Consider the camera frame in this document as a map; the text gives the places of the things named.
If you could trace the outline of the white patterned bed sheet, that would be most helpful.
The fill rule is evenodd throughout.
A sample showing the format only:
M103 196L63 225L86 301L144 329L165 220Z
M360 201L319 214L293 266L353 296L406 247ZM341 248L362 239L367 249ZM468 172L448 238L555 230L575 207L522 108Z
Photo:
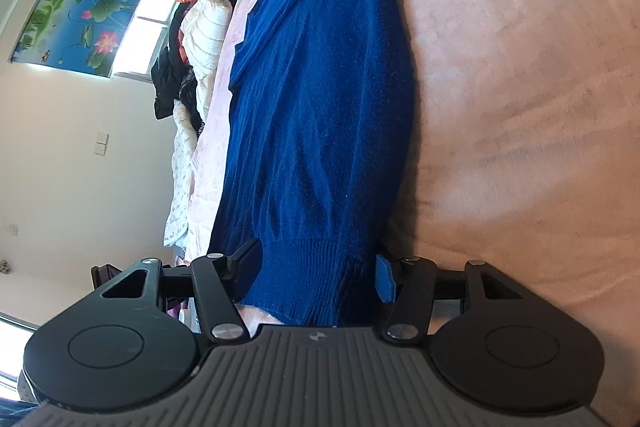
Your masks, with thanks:
M165 225L164 246L186 249L189 230L189 205L192 193L192 158L198 135L191 124L188 109L174 102L172 118L176 124L174 153L171 156L172 199Z

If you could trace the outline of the pink bed blanket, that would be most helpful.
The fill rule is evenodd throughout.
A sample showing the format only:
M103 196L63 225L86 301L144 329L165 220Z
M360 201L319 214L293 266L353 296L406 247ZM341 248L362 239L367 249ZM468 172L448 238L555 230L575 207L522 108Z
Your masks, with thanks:
M639 0L402 0L420 91L393 251L483 259L599 337L639 418Z

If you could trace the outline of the blue knit sweater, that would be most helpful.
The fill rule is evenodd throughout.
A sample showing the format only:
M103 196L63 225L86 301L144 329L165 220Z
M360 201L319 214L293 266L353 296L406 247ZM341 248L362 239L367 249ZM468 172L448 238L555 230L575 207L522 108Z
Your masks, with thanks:
M398 0L257 0L229 88L210 249L258 239L243 303L282 323L367 323L413 120Z

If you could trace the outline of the cream quilted duvet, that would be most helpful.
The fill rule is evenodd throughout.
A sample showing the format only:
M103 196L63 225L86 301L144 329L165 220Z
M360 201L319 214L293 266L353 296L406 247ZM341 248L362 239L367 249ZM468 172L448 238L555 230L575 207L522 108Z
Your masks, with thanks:
M186 4L179 30L181 56L193 70L195 107L205 122L233 8L229 0L177 1Z

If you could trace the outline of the bright window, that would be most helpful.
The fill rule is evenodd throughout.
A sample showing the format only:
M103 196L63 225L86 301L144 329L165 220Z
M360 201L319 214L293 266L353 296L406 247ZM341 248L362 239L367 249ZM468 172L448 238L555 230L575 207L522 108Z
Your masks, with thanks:
M177 0L141 0L125 32L112 75L150 82L151 68L166 46Z

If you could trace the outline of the lotus flower wall poster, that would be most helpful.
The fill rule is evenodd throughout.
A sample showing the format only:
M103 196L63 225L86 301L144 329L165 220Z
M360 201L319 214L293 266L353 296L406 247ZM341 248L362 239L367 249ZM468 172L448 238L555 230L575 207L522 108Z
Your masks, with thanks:
M140 1L38 0L11 61L108 77Z

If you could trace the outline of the white wall switch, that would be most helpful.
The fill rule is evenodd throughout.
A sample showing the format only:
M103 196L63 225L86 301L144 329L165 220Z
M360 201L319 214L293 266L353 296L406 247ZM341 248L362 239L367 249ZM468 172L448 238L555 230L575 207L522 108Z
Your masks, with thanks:
M94 153L96 156L104 156L108 147L110 135L106 132L98 132L96 134L96 142L94 142Z

